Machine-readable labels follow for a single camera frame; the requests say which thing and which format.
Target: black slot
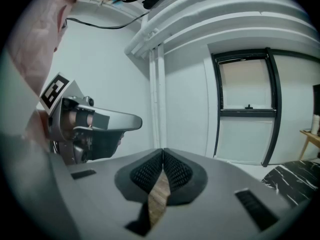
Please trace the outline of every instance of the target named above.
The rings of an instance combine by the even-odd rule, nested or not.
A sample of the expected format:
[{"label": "black slot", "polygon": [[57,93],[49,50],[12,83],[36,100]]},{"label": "black slot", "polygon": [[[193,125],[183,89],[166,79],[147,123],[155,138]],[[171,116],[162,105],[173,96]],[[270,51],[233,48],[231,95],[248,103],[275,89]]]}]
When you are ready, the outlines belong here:
[{"label": "black slot", "polygon": [[261,231],[272,226],[278,218],[248,189],[235,193]]},{"label": "black slot", "polygon": [[75,173],[71,173],[71,177],[74,180],[78,180],[84,177],[88,177],[90,175],[96,174],[96,171],[93,169],[89,169],[89,170],[83,170],[83,171],[79,171],[79,172],[75,172]]}]

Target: white floor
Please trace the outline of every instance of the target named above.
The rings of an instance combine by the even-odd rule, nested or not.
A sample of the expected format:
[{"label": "white floor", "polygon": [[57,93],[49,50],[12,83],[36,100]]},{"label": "white floor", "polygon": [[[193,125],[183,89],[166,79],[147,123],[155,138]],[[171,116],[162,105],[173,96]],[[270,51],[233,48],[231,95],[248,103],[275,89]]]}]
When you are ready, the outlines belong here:
[{"label": "white floor", "polygon": [[[320,159],[311,160],[312,162],[319,163]],[[268,165],[267,167],[263,167],[262,165],[251,165],[251,164],[240,164],[240,163],[230,163],[241,170],[245,171],[247,174],[251,175],[252,177],[256,178],[257,180],[261,181],[271,170],[276,168],[278,164],[275,165]]]}]

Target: black window frame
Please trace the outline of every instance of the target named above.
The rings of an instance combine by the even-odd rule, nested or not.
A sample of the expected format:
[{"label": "black window frame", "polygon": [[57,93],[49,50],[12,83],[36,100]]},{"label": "black window frame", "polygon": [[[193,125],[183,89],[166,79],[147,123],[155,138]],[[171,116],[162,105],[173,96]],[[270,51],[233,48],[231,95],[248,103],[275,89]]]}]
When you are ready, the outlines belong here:
[{"label": "black window frame", "polygon": [[[267,47],[265,49],[246,49],[212,54],[212,62],[214,66],[218,113],[217,113],[217,132],[214,148],[214,155],[217,153],[219,133],[220,133],[220,117],[245,117],[245,118],[274,118],[271,141],[267,153],[262,161],[262,165],[267,167],[272,154],[275,150],[276,143],[281,125],[282,115],[282,93],[281,84],[278,73],[277,64],[272,50]],[[269,74],[271,87],[271,109],[224,109],[223,85],[220,72],[220,64],[239,62],[243,60],[265,60]]]}]

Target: wooden table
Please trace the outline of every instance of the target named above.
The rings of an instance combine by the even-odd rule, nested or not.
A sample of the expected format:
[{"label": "wooden table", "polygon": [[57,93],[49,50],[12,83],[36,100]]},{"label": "wooden table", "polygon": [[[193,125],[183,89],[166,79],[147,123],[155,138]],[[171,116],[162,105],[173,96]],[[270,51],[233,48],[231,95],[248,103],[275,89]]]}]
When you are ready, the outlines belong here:
[{"label": "wooden table", "polygon": [[306,135],[306,140],[305,140],[303,149],[301,151],[301,156],[300,156],[300,160],[302,160],[309,142],[311,142],[312,144],[314,144],[318,148],[320,148],[320,137],[318,137],[317,135],[313,135],[313,134],[311,134],[311,132],[304,131],[304,130],[301,130],[300,133]]}]

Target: white bottle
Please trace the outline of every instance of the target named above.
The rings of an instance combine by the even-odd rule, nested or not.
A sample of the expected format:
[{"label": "white bottle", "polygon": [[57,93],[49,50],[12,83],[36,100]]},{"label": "white bottle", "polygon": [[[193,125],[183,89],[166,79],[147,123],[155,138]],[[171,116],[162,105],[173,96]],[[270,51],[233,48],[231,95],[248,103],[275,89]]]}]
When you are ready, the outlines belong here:
[{"label": "white bottle", "polygon": [[317,135],[319,130],[320,116],[314,114],[312,120],[311,134]]}]

